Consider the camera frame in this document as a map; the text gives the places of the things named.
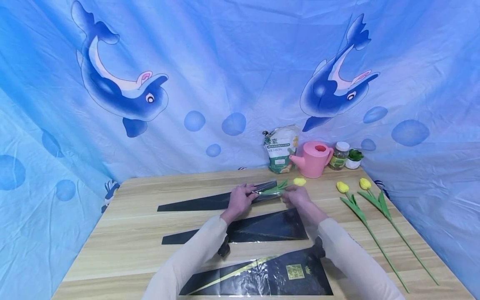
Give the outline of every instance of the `pink watering can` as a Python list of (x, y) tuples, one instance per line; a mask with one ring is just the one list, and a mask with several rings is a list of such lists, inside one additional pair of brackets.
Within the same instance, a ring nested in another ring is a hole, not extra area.
[(299, 167), (303, 176), (318, 178), (330, 162), (332, 155), (332, 148), (320, 142), (311, 141), (303, 145), (303, 157), (290, 155), (290, 159)]

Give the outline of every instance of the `wooden table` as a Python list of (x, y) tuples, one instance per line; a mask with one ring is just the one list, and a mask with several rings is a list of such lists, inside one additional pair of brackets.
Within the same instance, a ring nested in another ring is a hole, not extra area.
[[(267, 169), (204, 173), (127, 180), (115, 194), (92, 235), (54, 295), (55, 300), (140, 299), (153, 274), (181, 245), (161, 245), (164, 235), (197, 229), (219, 211), (157, 212), (159, 204), (174, 203), (229, 192), (244, 182), (265, 182), (298, 177), (297, 172), (275, 175)], [(383, 267), (407, 299), (473, 299), (460, 281), (425, 243), (399, 211), (388, 201), (390, 212), (402, 233), (440, 282), (437, 286), (410, 252), (383, 215), (362, 197), (360, 208), (393, 265), (410, 289), (407, 294), (353, 212), (340, 201), (336, 182), (343, 181), (351, 191), (359, 190), (359, 179), (369, 178), (361, 169), (332, 171), (308, 180), (305, 187), (314, 202), (343, 228)], [(280, 200), (254, 206), (248, 217), (284, 210)], [(231, 244), (225, 261), (209, 264), (230, 265), (251, 259), (308, 248), (310, 240)], [(357, 299), (355, 289), (331, 262), (322, 260), (334, 296), (278, 296), (282, 299)], [(182, 296), (180, 299), (218, 299), (218, 296)]]

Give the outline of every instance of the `blue dolphin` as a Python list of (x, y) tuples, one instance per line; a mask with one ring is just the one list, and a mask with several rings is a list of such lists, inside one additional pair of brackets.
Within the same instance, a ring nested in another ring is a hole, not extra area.
[(357, 17), (347, 31), (347, 45), (329, 62), (323, 60), (313, 72), (300, 97), (301, 110), (311, 116), (303, 132), (325, 124), (336, 115), (342, 114), (357, 105), (368, 92), (369, 82), (380, 73), (368, 70), (352, 81), (340, 78), (340, 68), (352, 49), (362, 50), (370, 43), (363, 14)]
[(85, 33), (82, 51), (77, 60), (85, 89), (103, 109), (123, 117), (127, 136), (135, 137), (145, 132), (148, 121), (153, 120), (168, 104), (168, 95), (161, 87), (168, 76), (153, 75), (151, 71), (140, 74), (136, 81), (128, 81), (110, 74), (98, 55), (98, 43), (114, 45), (120, 36), (112, 33), (105, 23), (95, 22), (80, 2), (72, 5), (72, 19)]

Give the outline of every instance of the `dolphin eye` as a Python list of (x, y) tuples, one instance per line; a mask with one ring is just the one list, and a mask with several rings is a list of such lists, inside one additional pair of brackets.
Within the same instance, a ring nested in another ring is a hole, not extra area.
[(155, 97), (153, 97), (152, 93), (148, 93), (147, 96), (145, 96), (145, 99), (148, 103), (152, 103), (155, 101)]
[(347, 100), (352, 100), (353, 98), (355, 98), (356, 94), (357, 94), (357, 92), (355, 92), (355, 91), (351, 92), (350, 94), (348, 94)]

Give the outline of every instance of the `watering can handle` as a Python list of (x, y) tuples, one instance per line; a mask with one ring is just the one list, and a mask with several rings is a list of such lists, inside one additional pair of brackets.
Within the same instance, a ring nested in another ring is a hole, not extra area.
[(332, 156), (333, 156), (333, 149), (332, 148), (327, 148), (329, 153), (328, 153), (328, 158), (327, 158), (327, 162), (325, 163), (325, 165), (328, 165), (328, 163), (330, 162), (330, 160), (332, 159)]

